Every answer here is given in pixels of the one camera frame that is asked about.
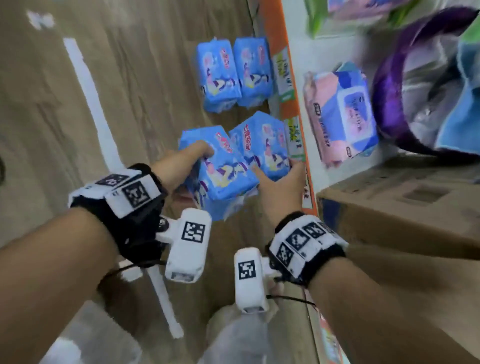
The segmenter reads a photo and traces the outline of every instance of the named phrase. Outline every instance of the sanitary pad package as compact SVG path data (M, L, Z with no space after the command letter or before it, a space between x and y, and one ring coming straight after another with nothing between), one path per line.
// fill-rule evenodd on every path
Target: sanitary pad package
M265 38L238 38L233 55L240 79L240 106L261 105L273 94L272 65Z
M283 122L257 111L229 134L249 166L256 164L273 181L288 174L290 163Z
M213 221L225 220L245 198L257 193L258 179L221 126L183 132L179 149L198 140L205 140L215 154L195 165L185 185L197 206L208 211Z
M197 46L200 88L204 109L221 113L230 110L241 98L237 68L229 40L212 40Z
M303 92L327 167L338 166L378 144L367 82L360 71L308 73Z

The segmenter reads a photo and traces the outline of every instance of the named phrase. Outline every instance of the hand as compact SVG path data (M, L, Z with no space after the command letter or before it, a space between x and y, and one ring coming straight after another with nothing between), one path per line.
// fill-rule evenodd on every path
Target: hand
M290 160L292 169L281 180L273 182L257 167L252 170L257 175L260 185L260 200L264 212L276 227L287 215L302 210L303 190L305 188L305 165Z
M169 153L152 165L152 172L161 180L169 194L172 194L192 171L193 165L201 157L211 157L213 149L203 140L179 152Z

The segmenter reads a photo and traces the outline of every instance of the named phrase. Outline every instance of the right hand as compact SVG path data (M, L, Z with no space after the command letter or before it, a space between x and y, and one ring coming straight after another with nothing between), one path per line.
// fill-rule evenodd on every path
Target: right hand
M257 166L252 170L257 175L260 185L260 200L264 213L274 227L292 212L302 210L303 190L305 188L305 165L290 160L292 169L282 179L273 182Z

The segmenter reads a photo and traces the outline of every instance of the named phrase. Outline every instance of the blue plastic packaging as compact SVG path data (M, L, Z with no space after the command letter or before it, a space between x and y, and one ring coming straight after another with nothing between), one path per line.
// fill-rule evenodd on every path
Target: blue plastic packaging
M285 126L280 120L258 111L229 134L247 164L256 164L271 180L278 181L290 171Z
M215 154L195 165L185 185L213 221L225 220L241 208L245 198L257 193L258 179L221 126L183 132L179 149L198 140L205 140Z
M197 46L200 89L204 109L221 113L230 110L241 98L237 68L229 40L212 40Z
M242 98L239 106L261 105L274 91L272 64L265 38L238 38L233 46Z

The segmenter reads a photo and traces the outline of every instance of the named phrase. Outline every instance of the white plastic device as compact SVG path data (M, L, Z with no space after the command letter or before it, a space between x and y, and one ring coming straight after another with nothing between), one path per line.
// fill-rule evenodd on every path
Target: white plastic device
M280 276L270 268L270 259L257 248L244 248L235 254L235 303L246 314L269 309L265 278Z
M195 283L205 268L212 217L206 211L187 208L178 220L162 218L168 222L168 228L158 232L156 240L171 244L165 277L175 282Z

